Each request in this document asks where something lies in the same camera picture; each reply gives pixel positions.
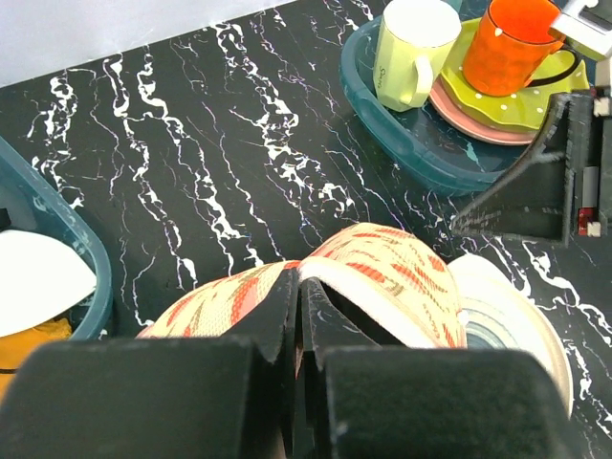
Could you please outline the yellow garment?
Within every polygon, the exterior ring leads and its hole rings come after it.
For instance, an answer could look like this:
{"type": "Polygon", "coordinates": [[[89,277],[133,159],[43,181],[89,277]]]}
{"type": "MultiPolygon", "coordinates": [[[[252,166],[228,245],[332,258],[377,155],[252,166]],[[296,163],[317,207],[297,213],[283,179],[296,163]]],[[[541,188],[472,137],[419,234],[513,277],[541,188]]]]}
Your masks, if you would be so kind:
{"type": "Polygon", "coordinates": [[[0,392],[4,397],[11,380],[25,359],[37,347],[55,340],[65,340],[72,335],[67,318],[53,319],[33,328],[1,338],[0,392]]]}

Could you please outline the cream ringed ceramic plate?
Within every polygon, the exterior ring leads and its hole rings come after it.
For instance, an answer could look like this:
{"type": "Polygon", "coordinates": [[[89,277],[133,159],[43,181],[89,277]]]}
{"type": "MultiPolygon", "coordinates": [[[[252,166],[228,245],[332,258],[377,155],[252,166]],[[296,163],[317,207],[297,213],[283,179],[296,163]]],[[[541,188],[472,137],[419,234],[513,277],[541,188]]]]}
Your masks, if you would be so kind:
{"type": "Polygon", "coordinates": [[[465,254],[450,262],[448,271],[468,317],[468,347],[531,354],[547,370],[571,414],[575,400],[571,367],[550,320],[482,256],[465,254]]]}

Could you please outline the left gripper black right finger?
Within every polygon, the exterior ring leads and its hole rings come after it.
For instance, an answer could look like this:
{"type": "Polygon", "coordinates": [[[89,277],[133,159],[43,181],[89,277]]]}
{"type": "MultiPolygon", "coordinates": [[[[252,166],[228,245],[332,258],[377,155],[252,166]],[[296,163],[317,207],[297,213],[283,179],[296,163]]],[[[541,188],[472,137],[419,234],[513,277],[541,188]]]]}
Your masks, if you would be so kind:
{"type": "Polygon", "coordinates": [[[544,367],[515,350],[410,349],[302,282],[316,458],[578,458],[544,367]]]}

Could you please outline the floral mesh laundry bag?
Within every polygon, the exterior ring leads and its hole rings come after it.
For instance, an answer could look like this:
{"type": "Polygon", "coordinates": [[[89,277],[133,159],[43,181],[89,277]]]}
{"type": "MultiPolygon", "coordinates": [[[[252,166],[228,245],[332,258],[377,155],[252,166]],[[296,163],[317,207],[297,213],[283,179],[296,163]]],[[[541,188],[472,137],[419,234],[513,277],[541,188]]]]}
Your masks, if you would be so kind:
{"type": "Polygon", "coordinates": [[[401,229],[358,223],[301,261],[258,266],[184,295],[140,333],[143,338],[216,337],[245,317],[294,270],[340,293],[408,347],[464,348],[467,314],[446,263],[401,229]]]}

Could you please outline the white bra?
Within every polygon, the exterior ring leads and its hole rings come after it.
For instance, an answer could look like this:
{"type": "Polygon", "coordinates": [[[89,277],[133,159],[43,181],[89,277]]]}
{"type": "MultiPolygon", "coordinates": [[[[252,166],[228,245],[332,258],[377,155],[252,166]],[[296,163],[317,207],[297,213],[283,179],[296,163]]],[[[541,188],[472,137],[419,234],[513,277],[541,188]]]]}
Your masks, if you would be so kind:
{"type": "Polygon", "coordinates": [[[53,237],[1,232],[1,335],[50,320],[90,295],[97,279],[77,252],[53,237]]]}

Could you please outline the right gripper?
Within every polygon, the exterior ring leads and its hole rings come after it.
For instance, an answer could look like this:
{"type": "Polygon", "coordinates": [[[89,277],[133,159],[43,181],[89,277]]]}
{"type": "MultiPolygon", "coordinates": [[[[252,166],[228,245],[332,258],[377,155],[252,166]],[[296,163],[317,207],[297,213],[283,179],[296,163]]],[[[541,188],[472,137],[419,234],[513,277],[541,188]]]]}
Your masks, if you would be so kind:
{"type": "Polygon", "coordinates": [[[567,245],[611,230],[611,88],[554,94],[540,131],[451,222],[461,235],[567,245]]]}

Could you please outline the pink plate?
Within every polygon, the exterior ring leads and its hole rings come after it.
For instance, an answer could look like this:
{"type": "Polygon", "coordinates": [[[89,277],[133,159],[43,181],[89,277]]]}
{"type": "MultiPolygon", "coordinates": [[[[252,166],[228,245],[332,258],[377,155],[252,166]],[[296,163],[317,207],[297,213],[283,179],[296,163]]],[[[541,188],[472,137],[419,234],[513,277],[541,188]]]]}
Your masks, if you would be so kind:
{"type": "Polygon", "coordinates": [[[429,101],[437,113],[451,126],[482,142],[520,146],[529,144],[536,132],[511,132],[481,123],[466,113],[450,98],[443,84],[436,81],[429,94],[429,101]]]}

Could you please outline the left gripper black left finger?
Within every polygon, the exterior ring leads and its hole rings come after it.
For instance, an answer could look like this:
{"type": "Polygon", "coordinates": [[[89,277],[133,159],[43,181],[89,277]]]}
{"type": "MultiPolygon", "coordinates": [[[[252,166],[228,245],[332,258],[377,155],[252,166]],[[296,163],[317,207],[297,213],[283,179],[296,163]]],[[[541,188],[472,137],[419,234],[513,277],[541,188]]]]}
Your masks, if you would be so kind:
{"type": "Polygon", "coordinates": [[[1,404],[5,458],[289,458],[298,276],[218,338],[56,341],[1,404]]]}

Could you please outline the pale yellow mug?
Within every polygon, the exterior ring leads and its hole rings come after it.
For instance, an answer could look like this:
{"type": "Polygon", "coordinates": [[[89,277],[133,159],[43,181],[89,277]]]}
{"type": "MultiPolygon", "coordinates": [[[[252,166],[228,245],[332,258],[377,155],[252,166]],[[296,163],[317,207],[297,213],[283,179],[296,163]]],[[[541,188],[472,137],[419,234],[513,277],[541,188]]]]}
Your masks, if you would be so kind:
{"type": "Polygon", "coordinates": [[[423,106],[461,31],[458,12],[444,1],[390,2],[373,68],[378,101],[396,112],[423,106]]]}

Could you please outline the teal plastic bin right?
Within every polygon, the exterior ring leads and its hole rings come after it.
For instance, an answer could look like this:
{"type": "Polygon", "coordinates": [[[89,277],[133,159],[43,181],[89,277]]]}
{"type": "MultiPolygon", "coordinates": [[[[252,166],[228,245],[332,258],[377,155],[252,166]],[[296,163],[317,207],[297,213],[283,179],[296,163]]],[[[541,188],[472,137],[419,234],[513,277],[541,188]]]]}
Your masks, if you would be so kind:
{"type": "Polygon", "coordinates": [[[350,106],[377,146],[412,179],[445,196],[482,192],[524,151],[464,135],[427,104],[396,113],[374,92],[373,67],[382,17],[354,31],[342,46],[339,80],[350,106]]]}

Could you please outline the teal plastic bin left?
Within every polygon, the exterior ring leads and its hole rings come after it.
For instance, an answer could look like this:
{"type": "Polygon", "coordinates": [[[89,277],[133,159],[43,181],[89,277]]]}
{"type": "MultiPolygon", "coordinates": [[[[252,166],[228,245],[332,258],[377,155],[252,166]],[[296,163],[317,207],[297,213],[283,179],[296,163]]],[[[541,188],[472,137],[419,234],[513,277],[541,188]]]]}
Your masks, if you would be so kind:
{"type": "Polygon", "coordinates": [[[97,285],[76,316],[74,339],[95,339],[113,304],[111,265],[106,249],[62,196],[17,153],[1,141],[1,208],[11,227],[53,237],[71,247],[95,273],[97,285]]]}

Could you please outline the green polka dot plate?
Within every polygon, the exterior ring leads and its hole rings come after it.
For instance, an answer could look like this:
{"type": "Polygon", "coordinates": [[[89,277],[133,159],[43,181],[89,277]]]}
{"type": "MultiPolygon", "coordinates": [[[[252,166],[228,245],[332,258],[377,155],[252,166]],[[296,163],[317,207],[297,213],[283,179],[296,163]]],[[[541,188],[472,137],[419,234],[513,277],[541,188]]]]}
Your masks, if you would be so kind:
{"type": "Polygon", "coordinates": [[[462,23],[462,31],[440,74],[440,81],[450,99],[471,118],[493,128],[534,131],[543,123],[552,94],[589,87],[585,62],[581,60],[573,74],[553,84],[524,88],[500,98],[476,92],[466,82],[462,64],[479,22],[479,19],[472,19],[462,23]]]}

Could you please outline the teal plastic bin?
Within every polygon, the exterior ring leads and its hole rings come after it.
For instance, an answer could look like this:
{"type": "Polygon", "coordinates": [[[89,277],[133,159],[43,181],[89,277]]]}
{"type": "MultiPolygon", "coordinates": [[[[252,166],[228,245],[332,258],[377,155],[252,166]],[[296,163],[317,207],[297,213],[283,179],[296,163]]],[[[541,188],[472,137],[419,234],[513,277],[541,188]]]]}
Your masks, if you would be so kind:
{"type": "Polygon", "coordinates": [[[74,339],[95,339],[113,304],[111,265],[106,249],[62,196],[17,153],[1,141],[1,208],[11,227],[53,237],[71,247],[95,273],[97,285],[76,316],[74,339]]]}
{"type": "Polygon", "coordinates": [[[427,104],[396,113],[374,92],[373,67],[382,17],[354,31],[342,46],[339,80],[350,106],[377,146],[412,179],[445,196],[482,192],[524,151],[464,135],[427,104]]]}

